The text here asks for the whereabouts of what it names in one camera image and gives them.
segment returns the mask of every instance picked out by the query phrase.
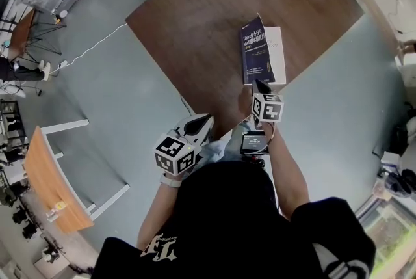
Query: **hand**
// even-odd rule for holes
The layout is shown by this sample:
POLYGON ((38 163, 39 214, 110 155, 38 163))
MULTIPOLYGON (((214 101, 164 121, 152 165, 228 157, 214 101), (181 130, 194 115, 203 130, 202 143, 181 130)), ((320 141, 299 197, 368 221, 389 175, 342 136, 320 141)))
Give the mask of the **hand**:
POLYGON ((252 113, 253 93, 251 86, 243 86, 239 94, 239 111, 245 116, 252 113))

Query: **wristwatch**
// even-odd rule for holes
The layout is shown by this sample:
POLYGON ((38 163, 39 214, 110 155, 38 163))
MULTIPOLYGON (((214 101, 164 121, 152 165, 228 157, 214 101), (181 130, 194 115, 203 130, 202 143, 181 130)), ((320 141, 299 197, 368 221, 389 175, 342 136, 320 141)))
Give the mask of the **wristwatch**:
POLYGON ((179 188, 182 184, 182 181, 167 178, 165 174, 162 174, 160 182, 169 185, 172 188, 179 188))

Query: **book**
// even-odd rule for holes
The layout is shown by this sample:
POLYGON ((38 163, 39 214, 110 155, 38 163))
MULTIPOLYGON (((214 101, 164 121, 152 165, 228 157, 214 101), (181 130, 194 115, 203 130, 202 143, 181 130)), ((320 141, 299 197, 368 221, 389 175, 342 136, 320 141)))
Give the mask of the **book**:
POLYGON ((264 27, 260 16, 240 31, 242 73, 245 85, 260 79, 271 85, 286 83, 280 27, 264 27))

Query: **office chair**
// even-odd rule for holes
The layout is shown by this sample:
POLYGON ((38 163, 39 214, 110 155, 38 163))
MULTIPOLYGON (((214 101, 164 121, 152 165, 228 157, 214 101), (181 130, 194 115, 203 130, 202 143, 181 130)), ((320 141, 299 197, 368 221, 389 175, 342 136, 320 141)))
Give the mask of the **office chair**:
POLYGON ((19 211, 13 214, 13 221, 16 224, 21 224, 22 221, 27 219, 26 211, 21 207, 18 206, 19 211))

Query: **white cable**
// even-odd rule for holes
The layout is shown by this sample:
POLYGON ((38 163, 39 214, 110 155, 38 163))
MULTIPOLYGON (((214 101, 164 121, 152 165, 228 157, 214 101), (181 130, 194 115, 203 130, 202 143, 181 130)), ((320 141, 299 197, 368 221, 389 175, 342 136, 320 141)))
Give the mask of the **white cable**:
POLYGON ((106 37, 104 37, 101 41, 98 41, 97 43, 95 43, 90 49, 87 49, 83 52, 82 55, 79 55, 78 57, 76 57, 72 62, 70 62, 69 64, 60 67, 58 66, 58 68, 56 70, 53 70, 50 74, 55 73, 56 71, 63 69, 63 68, 67 68, 68 66, 72 65, 78 58, 81 58, 82 56, 84 56, 86 53, 88 53, 90 50, 93 50, 96 46, 98 46, 100 43, 102 43, 102 41, 105 41, 107 38, 109 38, 111 35, 113 35, 116 31, 118 31, 120 28, 127 26, 127 24, 125 23, 124 25, 120 25, 118 26, 112 33, 108 34, 106 37))

